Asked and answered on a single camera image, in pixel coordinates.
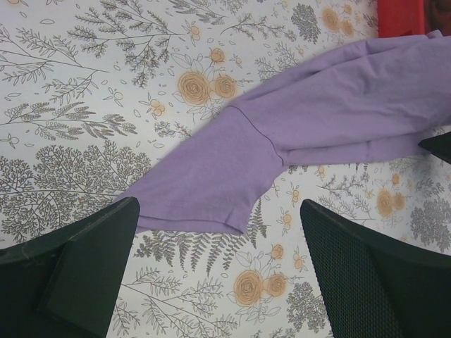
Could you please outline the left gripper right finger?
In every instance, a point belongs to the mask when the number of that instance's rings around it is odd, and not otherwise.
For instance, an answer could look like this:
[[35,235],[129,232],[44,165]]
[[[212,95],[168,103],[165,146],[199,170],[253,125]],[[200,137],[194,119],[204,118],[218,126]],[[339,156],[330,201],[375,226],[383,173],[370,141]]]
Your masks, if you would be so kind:
[[306,199],[300,218],[334,337],[449,337],[450,257]]

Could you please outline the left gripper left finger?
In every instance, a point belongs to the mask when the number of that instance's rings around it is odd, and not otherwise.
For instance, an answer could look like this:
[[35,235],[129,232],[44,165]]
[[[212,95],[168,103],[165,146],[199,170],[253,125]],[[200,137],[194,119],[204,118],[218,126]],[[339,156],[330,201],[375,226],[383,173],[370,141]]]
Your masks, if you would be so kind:
[[140,205],[122,199],[1,250],[2,337],[105,337]]

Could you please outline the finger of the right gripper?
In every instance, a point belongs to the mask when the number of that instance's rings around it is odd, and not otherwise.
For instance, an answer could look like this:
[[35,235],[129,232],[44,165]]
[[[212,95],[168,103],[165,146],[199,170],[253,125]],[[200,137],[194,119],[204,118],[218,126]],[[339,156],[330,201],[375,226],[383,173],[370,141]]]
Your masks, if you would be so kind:
[[439,159],[451,159],[451,132],[423,139],[419,147]]

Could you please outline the purple t shirt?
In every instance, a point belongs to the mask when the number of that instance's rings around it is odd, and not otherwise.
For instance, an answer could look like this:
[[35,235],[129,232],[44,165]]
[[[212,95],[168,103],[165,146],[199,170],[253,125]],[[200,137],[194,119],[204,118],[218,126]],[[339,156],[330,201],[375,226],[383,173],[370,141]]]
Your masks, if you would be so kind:
[[124,192],[137,231],[242,234],[291,165],[377,163],[421,153],[450,124],[450,38],[368,39],[302,62],[232,100]]

